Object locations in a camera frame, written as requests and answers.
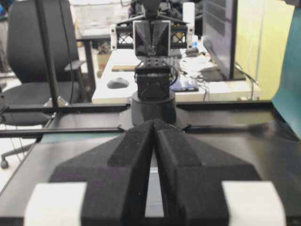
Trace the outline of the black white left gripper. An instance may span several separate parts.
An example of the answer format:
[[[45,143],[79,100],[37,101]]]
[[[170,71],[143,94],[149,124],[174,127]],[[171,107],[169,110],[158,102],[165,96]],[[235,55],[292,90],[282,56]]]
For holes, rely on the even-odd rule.
[[[132,49],[137,57],[167,57],[193,46],[194,24],[180,20],[133,19],[110,25],[111,49]]]

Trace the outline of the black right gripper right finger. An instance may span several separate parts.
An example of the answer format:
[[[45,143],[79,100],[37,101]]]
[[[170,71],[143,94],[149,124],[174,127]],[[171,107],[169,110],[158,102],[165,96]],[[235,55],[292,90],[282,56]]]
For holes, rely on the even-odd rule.
[[[158,119],[154,131],[159,169],[186,225],[286,225],[274,184],[251,163]]]

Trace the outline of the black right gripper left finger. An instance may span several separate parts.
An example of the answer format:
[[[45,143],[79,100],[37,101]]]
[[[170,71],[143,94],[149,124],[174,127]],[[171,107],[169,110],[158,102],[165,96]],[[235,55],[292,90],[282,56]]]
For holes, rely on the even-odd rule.
[[[153,122],[60,163],[35,186],[26,226],[122,226],[144,217]]]

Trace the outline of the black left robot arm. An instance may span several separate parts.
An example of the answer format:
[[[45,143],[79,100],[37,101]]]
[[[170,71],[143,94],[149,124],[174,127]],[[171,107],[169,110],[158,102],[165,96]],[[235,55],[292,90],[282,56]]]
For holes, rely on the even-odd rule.
[[[164,59],[171,49],[173,18],[160,14],[159,0],[142,1],[131,21],[137,91],[132,95],[132,128],[59,164],[39,183],[27,203],[26,226],[138,226],[145,218],[154,121],[177,122],[176,69]]]

